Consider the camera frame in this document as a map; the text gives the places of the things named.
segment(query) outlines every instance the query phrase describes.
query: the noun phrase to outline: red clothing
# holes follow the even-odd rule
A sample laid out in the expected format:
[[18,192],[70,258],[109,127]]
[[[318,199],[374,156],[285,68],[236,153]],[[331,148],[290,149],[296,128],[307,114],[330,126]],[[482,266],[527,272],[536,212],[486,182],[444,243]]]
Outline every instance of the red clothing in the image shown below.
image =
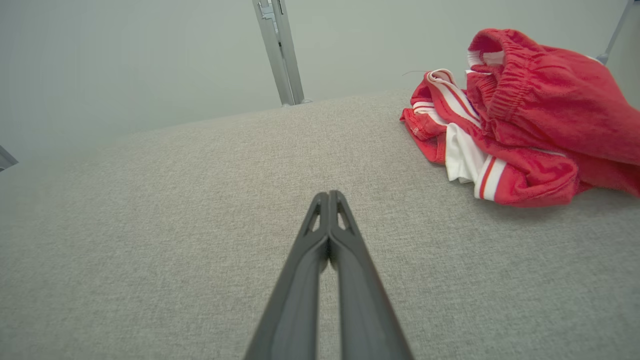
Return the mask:
[[401,117],[450,181],[520,207],[593,186],[640,197],[640,111],[599,61],[496,29],[476,35],[468,60],[466,91],[448,70],[428,72]]
[[[448,70],[428,72],[411,102],[414,110],[405,109],[401,120],[427,159],[439,162],[442,158],[438,154],[445,145],[442,134],[447,131],[447,126],[442,124],[455,124],[470,135],[476,146],[473,152],[484,155],[484,161],[476,162],[476,169],[472,171],[475,175],[471,180],[476,184],[474,195],[478,199],[518,207],[549,206],[567,204],[582,190],[576,164],[562,154],[511,147],[485,136],[481,119]],[[431,104],[436,114],[427,113],[431,111]],[[468,152],[463,157],[465,159],[447,156],[447,171],[451,161],[468,162]]]
[[469,49],[469,101],[482,132],[511,146],[558,151],[593,186],[640,197],[640,111],[609,70],[515,30],[486,29]]

